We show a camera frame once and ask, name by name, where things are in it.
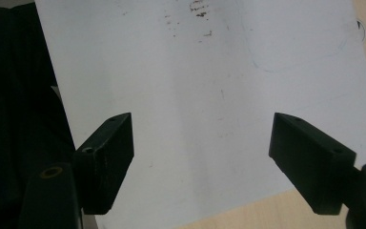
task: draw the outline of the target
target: wooden table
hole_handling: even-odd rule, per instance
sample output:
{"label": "wooden table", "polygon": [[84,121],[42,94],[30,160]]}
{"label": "wooden table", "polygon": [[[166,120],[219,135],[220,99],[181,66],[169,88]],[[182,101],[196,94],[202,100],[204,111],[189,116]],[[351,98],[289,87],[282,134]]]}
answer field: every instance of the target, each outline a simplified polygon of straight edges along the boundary
{"label": "wooden table", "polygon": [[[357,18],[366,29],[366,0],[354,0],[354,4]],[[344,206],[340,216],[316,215],[299,192],[291,190],[182,226],[180,229],[336,229],[345,228],[347,211]]]}

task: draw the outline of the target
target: ink marks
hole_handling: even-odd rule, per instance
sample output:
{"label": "ink marks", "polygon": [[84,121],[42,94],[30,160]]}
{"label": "ink marks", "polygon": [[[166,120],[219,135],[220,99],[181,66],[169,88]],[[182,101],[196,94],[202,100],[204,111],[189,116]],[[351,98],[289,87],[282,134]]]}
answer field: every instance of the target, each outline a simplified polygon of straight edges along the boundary
{"label": "ink marks", "polygon": [[190,4],[190,11],[197,17],[205,18],[207,21],[209,20],[206,16],[210,11],[208,10],[209,5],[207,1],[204,0],[195,0]]}
{"label": "ink marks", "polygon": [[358,26],[358,31],[360,32],[361,41],[364,42],[365,37],[366,37],[365,26],[360,20],[357,20],[357,26]]}
{"label": "ink marks", "polygon": [[180,22],[175,22],[175,20],[173,20],[172,16],[170,14],[167,14],[166,10],[164,10],[165,12],[165,23],[168,26],[168,31],[170,31],[172,33],[173,37],[177,37],[177,31],[176,28],[178,27],[178,25],[180,24]]}
{"label": "ink marks", "polygon": [[209,33],[204,34],[203,36],[212,36],[212,35],[213,35],[213,31],[210,31]]}

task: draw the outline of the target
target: screw hole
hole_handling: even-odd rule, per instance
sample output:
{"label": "screw hole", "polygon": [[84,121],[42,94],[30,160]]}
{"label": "screw hole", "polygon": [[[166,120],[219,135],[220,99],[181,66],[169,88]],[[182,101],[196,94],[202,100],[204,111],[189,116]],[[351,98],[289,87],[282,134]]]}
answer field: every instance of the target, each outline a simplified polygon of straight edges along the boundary
{"label": "screw hole", "polygon": [[94,152],[94,149],[92,147],[86,147],[82,150],[83,153],[91,154]]}
{"label": "screw hole", "polygon": [[53,178],[53,177],[57,177],[59,174],[62,173],[62,168],[61,167],[51,167],[49,169],[46,169],[45,171],[43,171],[40,174],[41,178]]}

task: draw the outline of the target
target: white paper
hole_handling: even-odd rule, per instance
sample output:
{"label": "white paper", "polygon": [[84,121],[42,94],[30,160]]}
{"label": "white paper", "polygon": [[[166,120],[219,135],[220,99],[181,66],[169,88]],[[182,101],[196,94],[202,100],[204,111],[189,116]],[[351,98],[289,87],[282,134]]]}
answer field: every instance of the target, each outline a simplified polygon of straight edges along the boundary
{"label": "white paper", "polygon": [[366,60],[349,0],[36,0],[76,147],[132,113],[135,158],[99,228],[172,228],[292,187],[275,112],[366,163]]}

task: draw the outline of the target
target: sheet of paper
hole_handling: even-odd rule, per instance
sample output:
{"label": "sheet of paper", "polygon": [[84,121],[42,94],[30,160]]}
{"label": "sheet of paper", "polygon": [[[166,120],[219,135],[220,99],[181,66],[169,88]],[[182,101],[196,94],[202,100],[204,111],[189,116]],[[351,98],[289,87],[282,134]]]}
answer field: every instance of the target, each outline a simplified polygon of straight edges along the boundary
{"label": "sheet of paper", "polygon": [[292,187],[275,112],[366,163],[366,60],[349,0],[36,0],[76,147],[132,113],[135,158],[99,228],[172,228]]}

